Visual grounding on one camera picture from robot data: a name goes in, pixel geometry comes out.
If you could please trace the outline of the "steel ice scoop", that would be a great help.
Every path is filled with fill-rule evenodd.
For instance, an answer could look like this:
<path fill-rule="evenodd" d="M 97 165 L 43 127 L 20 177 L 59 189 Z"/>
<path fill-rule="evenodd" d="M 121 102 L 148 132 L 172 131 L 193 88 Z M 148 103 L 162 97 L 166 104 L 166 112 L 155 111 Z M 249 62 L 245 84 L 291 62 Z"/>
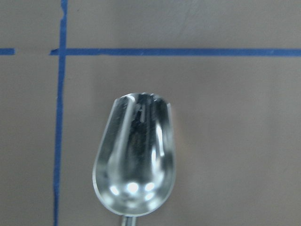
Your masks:
<path fill-rule="evenodd" d="M 176 178 L 171 105 L 153 93 L 131 93 L 112 106 L 93 166 L 95 194 L 124 226 L 160 208 Z"/>

